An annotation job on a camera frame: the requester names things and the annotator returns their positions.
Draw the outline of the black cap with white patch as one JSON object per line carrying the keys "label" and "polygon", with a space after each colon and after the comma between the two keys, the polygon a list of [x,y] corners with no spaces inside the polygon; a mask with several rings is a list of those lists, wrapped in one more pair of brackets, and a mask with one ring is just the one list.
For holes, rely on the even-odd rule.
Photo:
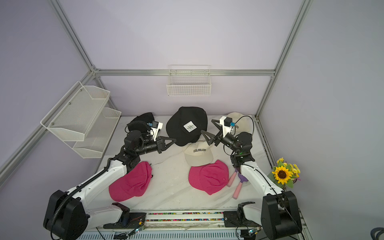
{"label": "black cap with white patch", "polygon": [[196,143],[201,131],[206,131],[208,117],[204,109],[199,107],[180,107],[168,120],[166,131],[170,138],[176,139],[176,145],[183,147]]}

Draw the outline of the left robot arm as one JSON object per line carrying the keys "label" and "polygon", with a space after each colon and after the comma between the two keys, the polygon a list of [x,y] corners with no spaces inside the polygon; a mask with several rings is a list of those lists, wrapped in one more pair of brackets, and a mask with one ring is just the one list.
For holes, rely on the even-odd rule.
{"label": "left robot arm", "polygon": [[109,158],[101,171],[68,191],[58,190],[50,196],[44,228],[59,240],[76,240],[83,232],[99,226],[129,226],[133,219],[128,207],[114,202],[107,207],[90,209],[90,203],[112,183],[135,169],[141,155],[162,153],[176,141],[163,136],[149,140],[144,139],[140,131],[128,132],[120,152]]}

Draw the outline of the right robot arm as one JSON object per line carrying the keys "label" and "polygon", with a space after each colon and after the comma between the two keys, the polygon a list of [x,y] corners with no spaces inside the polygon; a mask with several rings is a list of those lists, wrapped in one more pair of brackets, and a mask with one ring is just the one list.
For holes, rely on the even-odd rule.
{"label": "right robot arm", "polygon": [[253,202],[242,203],[239,218],[261,226],[270,240],[301,235],[303,226],[297,198],[291,191],[281,189],[260,170],[251,154],[253,135],[247,132],[232,135],[235,124],[227,116],[212,120],[212,123],[219,130],[217,134],[201,131],[208,145],[223,144],[231,149],[233,167],[263,198],[261,207]]}

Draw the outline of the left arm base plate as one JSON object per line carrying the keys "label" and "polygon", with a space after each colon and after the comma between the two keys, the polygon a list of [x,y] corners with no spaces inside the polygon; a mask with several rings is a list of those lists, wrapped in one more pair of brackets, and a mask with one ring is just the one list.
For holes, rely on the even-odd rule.
{"label": "left arm base plate", "polygon": [[123,214],[118,222],[105,224],[103,229],[138,229],[144,225],[146,216],[146,213]]}

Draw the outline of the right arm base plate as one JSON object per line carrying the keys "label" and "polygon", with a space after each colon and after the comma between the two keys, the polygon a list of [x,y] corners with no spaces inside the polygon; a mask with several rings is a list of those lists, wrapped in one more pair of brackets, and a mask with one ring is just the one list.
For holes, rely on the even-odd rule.
{"label": "right arm base plate", "polygon": [[245,219],[238,214],[237,211],[224,211],[224,226],[226,228],[235,228],[235,227],[261,227],[261,225]]}

